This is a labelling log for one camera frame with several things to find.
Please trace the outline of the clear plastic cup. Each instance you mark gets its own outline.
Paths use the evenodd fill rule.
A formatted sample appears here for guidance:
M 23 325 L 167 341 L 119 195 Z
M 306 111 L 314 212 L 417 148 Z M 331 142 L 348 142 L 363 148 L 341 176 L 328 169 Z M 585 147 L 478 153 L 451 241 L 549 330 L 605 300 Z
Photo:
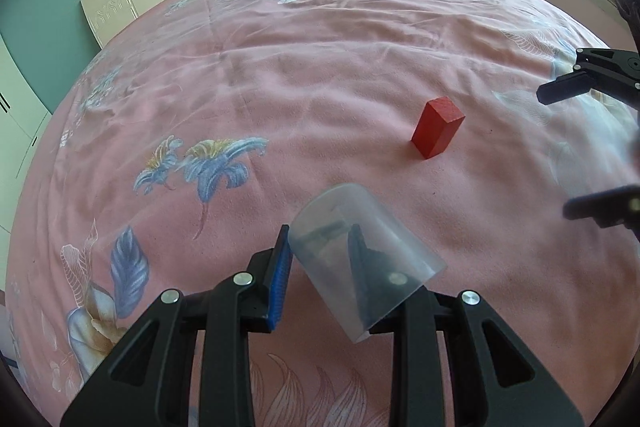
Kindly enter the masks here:
M 329 188 L 299 211 L 288 245 L 354 343 L 446 268 L 364 186 Z

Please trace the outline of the red block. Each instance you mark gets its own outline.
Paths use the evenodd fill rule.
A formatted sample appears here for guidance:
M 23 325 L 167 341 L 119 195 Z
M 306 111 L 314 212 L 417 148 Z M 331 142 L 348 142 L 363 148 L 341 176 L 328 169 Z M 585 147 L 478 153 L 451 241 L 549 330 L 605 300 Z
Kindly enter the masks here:
M 433 158 L 445 152 L 464 120 L 465 115 L 450 98 L 434 98 L 425 104 L 411 143 L 423 158 Z

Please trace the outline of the pink bed sheet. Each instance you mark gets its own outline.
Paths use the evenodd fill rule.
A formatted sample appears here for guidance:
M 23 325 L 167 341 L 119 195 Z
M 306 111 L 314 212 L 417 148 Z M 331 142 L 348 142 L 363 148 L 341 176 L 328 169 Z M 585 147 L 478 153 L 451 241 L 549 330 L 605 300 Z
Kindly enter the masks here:
M 473 288 L 586 421 L 639 344 L 631 231 L 562 216 L 637 182 L 631 110 L 537 88 L 600 40 L 544 0 L 167 0 L 53 114 L 14 220 L 6 305 L 22 383 L 58 425 L 165 288 L 214 287 L 314 196 L 354 182 Z M 445 152 L 411 143 L 446 96 Z

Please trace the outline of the white wardrobe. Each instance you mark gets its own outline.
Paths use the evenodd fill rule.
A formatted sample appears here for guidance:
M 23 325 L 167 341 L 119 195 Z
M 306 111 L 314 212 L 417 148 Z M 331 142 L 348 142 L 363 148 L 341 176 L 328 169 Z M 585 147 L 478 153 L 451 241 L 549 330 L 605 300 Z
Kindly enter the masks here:
M 15 64 L 6 43 L 0 43 L 1 139 L 1 289 L 6 289 L 11 232 L 18 200 L 32 158 L 51 113 L 35 95 Z

